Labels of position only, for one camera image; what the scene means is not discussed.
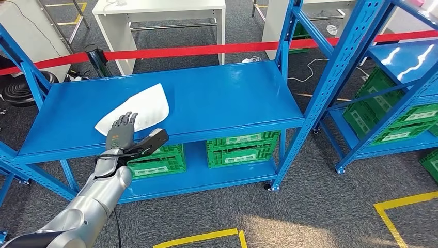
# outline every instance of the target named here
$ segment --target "retractable belt barrier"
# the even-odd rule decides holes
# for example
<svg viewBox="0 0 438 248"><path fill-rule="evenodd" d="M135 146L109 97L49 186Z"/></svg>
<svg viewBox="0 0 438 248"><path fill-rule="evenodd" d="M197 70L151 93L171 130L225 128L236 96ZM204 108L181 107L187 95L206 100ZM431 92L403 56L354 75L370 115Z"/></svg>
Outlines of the retractable belt barrier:
<svg viewBox="0 0 438 248"><path fill-rule="evenodd" d="M400 34L383 34L377 35L374 42L392 42L400 40L420 39L438 37L438 31L419 31ZM335 46L339 38L328 38L330 45ZM204 46L185 46L176 48L154 48L141 49L131 51L106 51L104 52L107 60L116 59L134 59L134 58L160 58L160 57L178 57L178 56L193 56L193 55L208 55L218 53L240 53L240 52L254 52L264 50L277 49L278 42L257 42L257 43L239 43L239 44L225 44L225 45L204 45ZM293 40L290 48L317 48L318 45L312 39ZM62 66L68 64L76 64L88 61L85 52L75 53L58 58L52 58L35 63L38 69ZM19 73L20 69L17 67L6 68L0 70L0 75L8 75Z"/></svg>

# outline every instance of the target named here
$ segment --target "robotic hand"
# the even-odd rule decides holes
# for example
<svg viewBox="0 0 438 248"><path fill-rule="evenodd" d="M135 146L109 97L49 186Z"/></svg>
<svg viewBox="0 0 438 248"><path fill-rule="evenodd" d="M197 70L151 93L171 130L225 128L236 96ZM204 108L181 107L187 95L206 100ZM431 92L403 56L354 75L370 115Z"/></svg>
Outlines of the robotic hand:
<svg viewBox="0 0 438 248"><path fill-rule="evenodd" d="M98 156L87 183L64 211L32 234L21 235L3 248L89 248L92 247L123 191L132 181L126 162L152 154L169 137L164 129L153 130L134 144L137 113L127 112L108 132L106 149Z"/></svg>

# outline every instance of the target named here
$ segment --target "black cable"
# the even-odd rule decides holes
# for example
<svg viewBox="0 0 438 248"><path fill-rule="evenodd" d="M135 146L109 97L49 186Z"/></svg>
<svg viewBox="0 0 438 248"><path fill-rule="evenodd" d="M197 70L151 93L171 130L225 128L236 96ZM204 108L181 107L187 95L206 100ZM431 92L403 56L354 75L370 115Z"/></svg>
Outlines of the black cable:
<svg viewBox="0 0 438 248"><path fill-rule="evenodd" d="M29 18L27 18L27 16L25 16L24 14L23 14L23 12L21 12L21 9L20 9L20 7L18 7L18 5L16 4L16 3L14 3L13 1L10 1L10 0L0 0L0 1L3 1L3 2L10 2L10 3L13 3L17 8L18 8L18 11L20 12L20 14L24 17L24 18L26 18L28 21L30 21L30 22L32 22L32 24L35 26L35 28L37 28L38 29L38 31L40 31L40 33L49 41L49 43L50 43L50 45L53 47L53 49L55 50L55 52L59 55L59 57L62 57L59 53L58 53L58 51L57 51L57 49L55 48L55 46L52 44L52 42L51 42L51 40L49 39L49 38L47 38L47 36L37 27L37 25L35 24L35 22L33 22L31 19L29 19Z"/></svg>
<svg viewBox="0 0 438 248"><path fill-rule="evenodd" d="M114 218L116 219L116 227L117 227L117 237L119 239L119 248L122 247L122 238L120 237L120 226L119 226L119 220L117 219L117 214L116 214L116 207L114 207Z"/></svg>

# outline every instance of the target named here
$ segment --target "white desk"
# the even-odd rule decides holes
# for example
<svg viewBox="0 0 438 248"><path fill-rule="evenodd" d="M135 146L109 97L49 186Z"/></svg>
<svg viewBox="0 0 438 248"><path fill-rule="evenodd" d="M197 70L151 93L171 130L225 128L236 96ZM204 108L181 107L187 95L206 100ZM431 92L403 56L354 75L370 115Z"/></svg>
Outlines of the white desk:
<svg viewBox="0 0 438 248"><path fill-rule="evenodd" d="M99 0L93 14L111 51L137 50L128 23L143 21L216 18L217 44L225 44L225 0L127 0L123 6ZM225 55L218 56L223 65ZM130 75L135 59L116 60L116 64L122 75Z"/></svg>
<svg viewBox="0 0 438 248"><path fill-rule="evenodd" d="M12 1L20 7L23 15L32 20L47 37L44 37L33 23L24 18L13 3L0 3L0 22L32 62L57 58L58 53L61 56L69 55L67 48L35 0ZM44 71L53 73L62 82L69 68L70 65L63 65L46 68Z"/></svg>
<svg viewBox="0 0 438 248"><path fill-rule="evenodd" d="M270 0L268 12L266 13L266 22L263 29L262 42L278 41L280 39L281 27L285 20L286 9L289 0ZM343 27L350 17L351 10L356 5L355 0L304 0L302 10L304 12L321 11L321 10L345 10L345 16L342 25L338 27L336 37L342 33ZM266 50L269 59L274 59L277 50Z"/></svg>

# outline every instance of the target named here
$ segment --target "blue shelving unit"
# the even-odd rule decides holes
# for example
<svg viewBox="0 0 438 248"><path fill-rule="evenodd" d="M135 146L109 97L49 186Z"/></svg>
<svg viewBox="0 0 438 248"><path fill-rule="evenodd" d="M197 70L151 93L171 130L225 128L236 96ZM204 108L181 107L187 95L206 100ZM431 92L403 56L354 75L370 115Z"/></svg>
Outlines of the blue shelving unit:
<svg viewBox="0 0 438 248"><path fill-rule="evenodd" d="M161 83L170 113L161 123L137 132L139 140L154 128L165 128L169 144L184 143L187 171L134 180L120 203L265 181L278 190L312 126L329 104L336 86L361 51L361 40L378 14L382 0L358 1L335 48L301 11L302 1L288 5L276 58L257 63L210 66L144 73L50 85L6 30L0 26L0 47L24 72L40 109L20 151L0 144L0 160L66 199L77 192L67 159L94 156L105 137L95 124L129 96ZM287 86L288 52L297 21L320 44L328 65L304 113ZM45 94L40 90L49 90ZM286 148L286 129L296 128ZM270 160L208 169L204 141L212 138L281 130L279 163ZM70 186L35 163L60 160Z"/></svg>
<svg viewBox="0 0 438 248"><path fill-rule="evenodd" d="M364 39L362 50L357 53L356 59L351 61L349 70L342 76L342 81L336 86L335 93L330 96L330 104L325 106L326 109L319 116L319 121L314 126L315 132L318 132L318 127L324 130L338 152L340 161L335 165L335 169L340 174L345 172L348 164L357 159L438 146L438 137L433 136L429 132L425 132L414 139L395 141L382 145L371 145L371 142L383 130L413 106L438 103L438 40L371 46L374 37L385 23L389 13L396 6L406 10L430 27L438 29L436 17L433 14L426 14L426 11L420 10L416 6L411 6L407 1L385 0L383 2L383 6L377 15L378 17L373 20L370 28L365 33L366 38ZM352 71L364 55L371 57L396 82L397 86L354 99L349 103L335 105L334 99L336 99ZM404 97L387 112L386 116L363 139L358 139L353 129L342 116L345 106L396 89L404 90ZM343 153L336 139L324 124L326 117L332 119L338 132L347 143L349 149L347 154Z"/></svg>

